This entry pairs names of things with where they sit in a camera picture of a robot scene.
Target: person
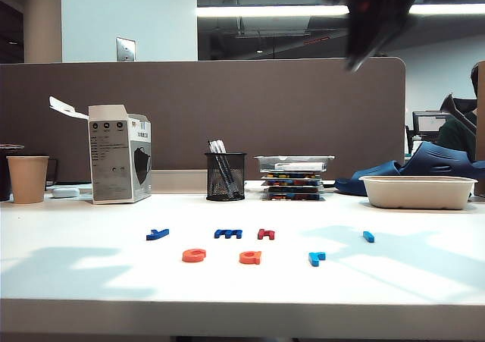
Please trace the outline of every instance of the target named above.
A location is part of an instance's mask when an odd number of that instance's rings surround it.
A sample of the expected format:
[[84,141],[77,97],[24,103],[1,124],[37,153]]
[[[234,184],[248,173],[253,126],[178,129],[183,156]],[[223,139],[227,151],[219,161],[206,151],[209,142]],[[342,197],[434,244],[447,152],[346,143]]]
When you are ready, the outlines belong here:
[[[470,79],[475,95],[478,96],[478,64],[475,64],[471,69]],[[477,126],[477,109],[464,113],[464,115]],[[475,135],[456,118],[451,117],[446,120],[446,123],[440,128],[436,144],[448,149],[466,151],[468,158],[471,161],[475,160]]]

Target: blue slipper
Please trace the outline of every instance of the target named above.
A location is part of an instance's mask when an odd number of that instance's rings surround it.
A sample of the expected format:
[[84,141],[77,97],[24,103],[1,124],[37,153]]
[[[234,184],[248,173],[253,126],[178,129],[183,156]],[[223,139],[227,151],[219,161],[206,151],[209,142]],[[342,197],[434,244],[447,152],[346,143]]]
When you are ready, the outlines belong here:
[[335,187],[343,193],[367,196],[360,177],[365,175],[440,175],[449,177],[485,178],[485,161],[470,162],[465,151],[447,149],[424,141],[405,166],[391,161],[374,168],[356,171],[350,179],[336,179]]

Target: open box flap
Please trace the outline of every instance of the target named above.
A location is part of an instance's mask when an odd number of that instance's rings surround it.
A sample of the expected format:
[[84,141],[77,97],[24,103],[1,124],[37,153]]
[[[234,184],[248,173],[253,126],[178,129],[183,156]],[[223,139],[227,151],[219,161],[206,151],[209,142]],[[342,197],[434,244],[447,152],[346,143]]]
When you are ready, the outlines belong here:
[[84,120],[89,119],[88,115],[85,115],[83,113],[76,112],[76,109],[72,105],[68,105],[67,103],[64,103],[53,96],[50,96],[48,98],[51,108],[59,111],[63,115],[67,115],[69,117],[75,117],[75,118],[82,118]]

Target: white cardboard box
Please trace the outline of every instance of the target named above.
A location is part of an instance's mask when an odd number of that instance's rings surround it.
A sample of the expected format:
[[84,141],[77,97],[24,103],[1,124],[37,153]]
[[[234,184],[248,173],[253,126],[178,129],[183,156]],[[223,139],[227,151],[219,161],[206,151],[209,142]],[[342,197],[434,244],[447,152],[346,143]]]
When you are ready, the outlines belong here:
[[152,192],[152,133],[146,116],[124,105],[91,105],[89,116],[50,97],[51,108],[88,121],[92,201],[132,203]]

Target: ceiling light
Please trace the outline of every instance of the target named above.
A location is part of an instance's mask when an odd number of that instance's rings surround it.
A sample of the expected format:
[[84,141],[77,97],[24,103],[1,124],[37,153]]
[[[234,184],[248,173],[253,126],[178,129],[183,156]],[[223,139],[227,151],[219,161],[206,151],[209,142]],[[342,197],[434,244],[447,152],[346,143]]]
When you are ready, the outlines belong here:
[[305,17],[348,14],[347,6],[197,7],[197,17]]
[[412,5],[410,14],[485,14],[484,4]]
[[[347,6],[231,6],[197,7],[197,17],[310,17],[342,16]],[[410,14],[485,14],[485,4],[412,5]]]

